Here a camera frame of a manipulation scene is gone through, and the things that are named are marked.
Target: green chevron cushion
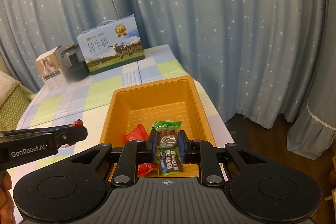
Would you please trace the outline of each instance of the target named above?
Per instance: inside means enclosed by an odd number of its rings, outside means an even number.
[[[17,86],[0,107],[0,126],[2,130],[14,130],[22,114],[29,105],[21,88]]]

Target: white and brown box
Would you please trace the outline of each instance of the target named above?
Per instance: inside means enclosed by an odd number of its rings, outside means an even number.
[[[36,67],[49,90],[57,89],[68,83],[66,68],[70,67],[68,58],[62,58],[63,46],[58,46],[41,54],[36,59]]]

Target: white plastic handle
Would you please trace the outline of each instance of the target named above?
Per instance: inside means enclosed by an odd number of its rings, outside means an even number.
[[[108,24],[108,23],[110,23],[110,22],[115,22],[116,20],[114,20],[114,19],[108,19],[108,20],[105,20],[105,21],[103,21],[102,23],[100,23],[97,27],[100,27],[100,26],[102,26],[102,25],[105,25],[105,24]]]

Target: table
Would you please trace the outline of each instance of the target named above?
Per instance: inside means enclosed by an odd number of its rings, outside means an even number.
[[[78,142],[74,146],[59,149],[57,155],[10,169],[13,185],[33,170],[97,145],[112,93],[116,89],[187,75],[168,45],[146,49],[145,57],[144,60],[97,75],[90,75],[80,82],[51,92],[46,87],[42,88],[22,115],[17,129],[70,124],[79,118],[83,120],[84,126],[88,130],[88,136],[85,141]],[[226,143],[234,142],[201,84],[196,80],[194,83],[216,146],[224,147]],[[17,208],[15,208],[14,214],[16,223],[19,223],[22,218]]]

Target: gold medal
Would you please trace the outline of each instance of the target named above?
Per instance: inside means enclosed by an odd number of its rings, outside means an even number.
[[[127,33],[126,33],[126,27],[125,27],[125,25],[123,25],[123,24],[119,24],[119,25],[117,25],[117,26],[115,27],[115,32],[117,33],[118,37],[120,37],[120,36],[122,36],[122,35],[124,35],[124,36],[127,35]]]

